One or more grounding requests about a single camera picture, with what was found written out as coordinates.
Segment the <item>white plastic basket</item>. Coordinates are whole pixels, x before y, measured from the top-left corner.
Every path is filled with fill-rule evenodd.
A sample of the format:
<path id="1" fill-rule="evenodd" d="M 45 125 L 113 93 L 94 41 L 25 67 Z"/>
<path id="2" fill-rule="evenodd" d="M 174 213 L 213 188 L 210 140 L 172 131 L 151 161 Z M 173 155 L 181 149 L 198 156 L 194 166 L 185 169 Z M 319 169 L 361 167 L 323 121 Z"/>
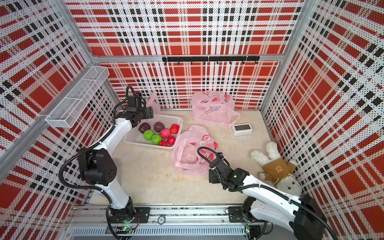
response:
<path id="1" fill-rule="evenodd" d="M 162 122 L 164 125 L 165 125 L 165 128 L 167 129 L 170 129 L 170 127 L 172 126 L 172 124 L 178 124 L 180 126 L 180 130 L 179 130 L 179 133 L 177 135 L 173 135 L 175 138 L 176 138 L 176 142 L 173 146 L 169 146 L 168 147 L 162 147 L 162 146 L 159 146 L 159 145 L 154 145 L 152 143 L 152 141 L 146 141 L 143 137 L 143 134 L 141 134 L 139 131 L 138 131 L 138 128 L 139 126 L 142 124 L 142 123 L 148 123 L 151 125 L 151 130 L 157 134 L 157 135 L 160 135 L 159 133 L 155 132 L 154 131 L 154 124 L 156 122 Z M 130 132 L 128 132 L 124 138 L 123 138 L 123 142 L 126 143 L 126 144 L 130 144 L 130 145 L 134 145 L 134 146 L 140 146 L 140 147 L 149 147 L 149 148 L 155 148 L 155 149 L 162 149 L 162 150 L 172 150 L 174 148 L 174 146 L 176 145 L 176 143 L 179 141 L 179 138 L 180 138 L 180 134 L 181 134 L 181 131 L 182 131 L 182 127 L 183 127 L 183 124 L 184 124 L 184 120 L 183 118 L 181 117 L 177 117 L 177 116 L 170 116 L 170 115 L 159 115 L 159 114 L 154 114 L 154 118 L 153 119 L 147 119 L 147 120 L 142 120 L 138 127 L 137 128 L 134 128 L 132 129 Z"/>

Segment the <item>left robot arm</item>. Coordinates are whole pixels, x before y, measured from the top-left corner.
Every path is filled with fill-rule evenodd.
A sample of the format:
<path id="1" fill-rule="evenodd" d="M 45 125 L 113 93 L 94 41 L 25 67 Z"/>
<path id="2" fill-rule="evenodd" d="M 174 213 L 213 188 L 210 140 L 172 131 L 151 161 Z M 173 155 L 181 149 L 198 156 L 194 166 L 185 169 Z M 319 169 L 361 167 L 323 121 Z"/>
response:
<path id="1" fill-rule="evenodd" d="M 84 148 L 67 160 L 59 170 L 62 185 L 71 189 L 92 189 L 100 192 L 109 202 L 107 216 L 119 216 L 123 221 L 131 221 L 138 217 L 132 199 L 124 193 L 117 180 L 118 168 L 112 159 L 112 153 L 122 138 L 142 120 L 152 119 L 152 107 L 147 107 L 142 94 L 134 93 L 126 96 L 118 106 L 126 104 L 123 111 L 113 113 L 113 124 L 109 130 L 91 147 Z M 65 169 L 78 161 L 80 177 L 87 183 L 85 186 L 73 185 L 64 178 Z"/>

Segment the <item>pink plastic bag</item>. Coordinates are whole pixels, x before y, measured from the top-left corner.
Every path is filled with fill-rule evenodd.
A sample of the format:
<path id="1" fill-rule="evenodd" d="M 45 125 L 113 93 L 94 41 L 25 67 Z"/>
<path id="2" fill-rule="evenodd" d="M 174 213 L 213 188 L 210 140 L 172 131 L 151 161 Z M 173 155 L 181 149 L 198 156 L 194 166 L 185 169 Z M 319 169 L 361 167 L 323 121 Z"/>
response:
<path id="1" fill-rule="evenodd" d="M 160 105 L 156 103 L 157 94 L 158 94 L 157 91 L 152 92 L 150 98 L 146 100 L 147 102 L 146 106 L 147 108 L 152 107 L 154 114 L 161 114 L 162 111 L 161 111 Z"/>
<path id="2" fill-rule="evenodd" d="M 198 155 L 200 147 L 208 148 L 200 153 L 210 161 L 216 158 L 213 151 L 219 152 L 217 141 L 202 126 L 192 125 L 188 131 L 180 134 L 171 155 L 172 164 L 179 173 L 189 176 L 208 174 L 210 165 Z"/>
<path id="3" fill-rule="evenodd" d="M 235 111 L 231 95 L 217 91 L 199 91 L 191 99 L 193 118 L 205 124 L 224 125 L 231 128 L 241 119 Z"/>

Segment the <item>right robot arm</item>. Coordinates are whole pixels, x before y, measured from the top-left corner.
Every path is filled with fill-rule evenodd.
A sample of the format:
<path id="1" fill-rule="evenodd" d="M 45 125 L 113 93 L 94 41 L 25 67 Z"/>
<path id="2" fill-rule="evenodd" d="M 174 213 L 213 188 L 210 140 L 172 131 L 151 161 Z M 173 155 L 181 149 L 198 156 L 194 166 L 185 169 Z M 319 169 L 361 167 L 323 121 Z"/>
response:
<path id="1" fill-rule="evenodd" d="M 224 157 L 205 160 L 211 168 L 210 175 L 217 177 L 224 190 L 247 195 L 246 217 L 283 227 L 298 240 L 321 240 L 325 232 L 334 240 L 338 238 L 310 196 L 294 196 L 277 190 L 243 169 L 233 170 Z"/>

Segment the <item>dark red apple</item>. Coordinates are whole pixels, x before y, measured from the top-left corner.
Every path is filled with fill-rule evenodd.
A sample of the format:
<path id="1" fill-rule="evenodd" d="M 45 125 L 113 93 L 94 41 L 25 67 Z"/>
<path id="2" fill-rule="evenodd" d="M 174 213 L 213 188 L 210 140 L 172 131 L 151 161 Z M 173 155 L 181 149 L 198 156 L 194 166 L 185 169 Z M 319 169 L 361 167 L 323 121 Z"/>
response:
<path id="1" fill-rule="evenodd" d="M 159 133 L 165 128 L 165 125 L 162 122 L 156 122 L 154 124 L 154 131 Z"/>
<path id="2" fill-rule="evenodd" d="M 138 128 L 138 131 L 141 133 L 141 134 L 144 134 L 145 131 L 147 130 L 150 130 L 151 129 L 151 125 L 148 124 L 148 123 L 142 123 L 139 128 Z"/>

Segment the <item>green apple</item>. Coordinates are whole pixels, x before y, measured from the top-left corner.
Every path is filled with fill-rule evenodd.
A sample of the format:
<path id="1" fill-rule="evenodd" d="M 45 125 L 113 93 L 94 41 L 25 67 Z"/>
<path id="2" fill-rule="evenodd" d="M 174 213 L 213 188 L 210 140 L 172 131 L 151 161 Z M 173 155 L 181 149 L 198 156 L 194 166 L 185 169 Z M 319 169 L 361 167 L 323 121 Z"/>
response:
<path id="1" fill-rule="evenodd" d="M 143 133 L 143 137 L 146 141 L 151 141 L 152 137 L 155 135 L 155 133 L 152 130 L 146 130 Z"/>
<path id="2" fill-rule="evenodd" d="M 163 140 L 163 138 L 160 135 L 153 135 L 151 138 L 151 141 L 154 145 L 159 145 L 159 143 Z"/>

